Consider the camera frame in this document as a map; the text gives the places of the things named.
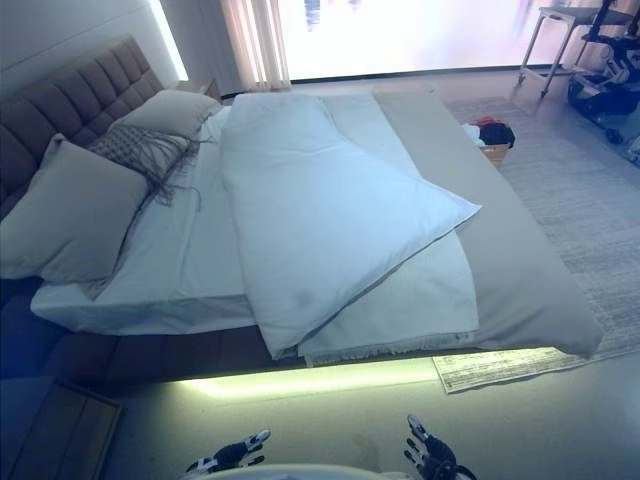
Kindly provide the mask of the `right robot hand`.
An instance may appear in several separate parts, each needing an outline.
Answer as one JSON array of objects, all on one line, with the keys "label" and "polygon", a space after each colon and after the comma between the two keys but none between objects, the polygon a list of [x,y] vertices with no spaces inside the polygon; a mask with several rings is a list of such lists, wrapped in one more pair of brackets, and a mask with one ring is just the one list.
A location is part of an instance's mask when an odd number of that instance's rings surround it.
[{"label": "right robot hand", "polygon": [[409,414],[407,422],[411,437],[406,439],[408,449],[403,454],[421,479],[477,479],[471,470],[458,463],[453,450],[434,436],[418,417]]}]

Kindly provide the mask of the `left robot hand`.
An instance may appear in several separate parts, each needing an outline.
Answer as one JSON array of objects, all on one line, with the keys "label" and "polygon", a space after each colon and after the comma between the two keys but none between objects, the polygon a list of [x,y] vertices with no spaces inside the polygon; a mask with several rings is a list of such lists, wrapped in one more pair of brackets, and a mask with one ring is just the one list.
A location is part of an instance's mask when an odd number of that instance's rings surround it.
[{"label": "left robot hand", "polygon": [[238,468],[245,457],[261,450],[270,436],[271,430],[264,429],[239,442],[222,447],[212,457],[199,458],[186,469],[182,479],[195,479],[218,471]]}]

